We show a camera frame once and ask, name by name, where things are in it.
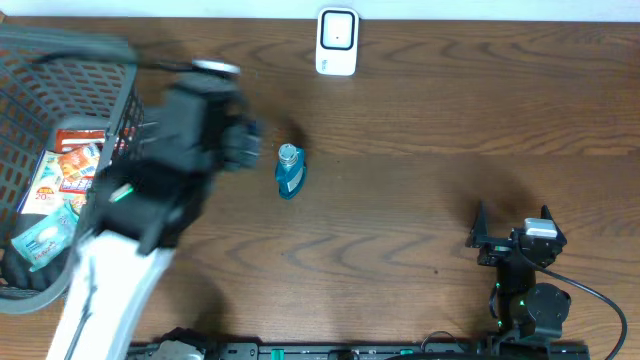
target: wood grain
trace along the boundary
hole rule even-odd
[[[553,269],[611,296],[640,355],[638,25],[363,21],[356,75],[315,73],[315,22],[10,18],[223,58],[265,118],[258,169],[224,174],[136,331],[264,341],[416,341],[494,329],[494,272],[464,240],[480,199],[506,235],[548,204],[569,239]],[[141,71],[147,104],[172,77]],[[304,134],[309,177],[277,195],[274,148]],[[564,339],[603,358],[615,313],[569,291]],[[42,358],[61,305],[0,316],[0,358]]]

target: blue bottle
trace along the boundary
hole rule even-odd
[[[304,163],[304,150],[291,144],[280,146],[278,151],[278,166],[276,166],[276,181],[280,185],[280,196],[292,199],[307,177],[307,165]]]

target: white electronic device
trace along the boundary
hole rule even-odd
[[[353,75],[358,55],[358,14],[346,8],[324,8],[318,16],[316,70],[324,75]]]

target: food package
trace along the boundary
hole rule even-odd
[[[69,182],[81,180],[85,176],[93,176],[100,160],[100,151],[96,144],[85,145],[61,155],[58,165],[62,176]]]
[[[92,184],[93,177],[88,176],[74,182],[67,181],[66,179],[62,180],[62,185],[60,185],[62,199],[65,203],[69,203],[71,205],[71,209],[76,214],[80,214],[82,207],[87,203],[85,194],[87,193],[87,190],[91,188]]]
[[[71,245],[78,217],[65,204],[51,215],[11,240],[18,253],[37,271],[53,260],[64,248]]]
[[[22,206],[22,214],[49,215],[63,204],[59,189],[62,170],[58,166],[60,155],[45,151],[33,177],[31,187]]]
[[[88,144],[96,144],[102,150],[104,130],[58,130],[54,151],[65,154]]]

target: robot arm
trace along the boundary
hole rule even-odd
[[[216,173],[255,163],[257,127],[238,111],[245,101],[232,76],[207,71],[207,65],[216,69],[213,63],[197,64],[198,72],[171,87],[130,155],[96,176],[47,359],[123,359],[142,309],[180,234],[200,215]]]

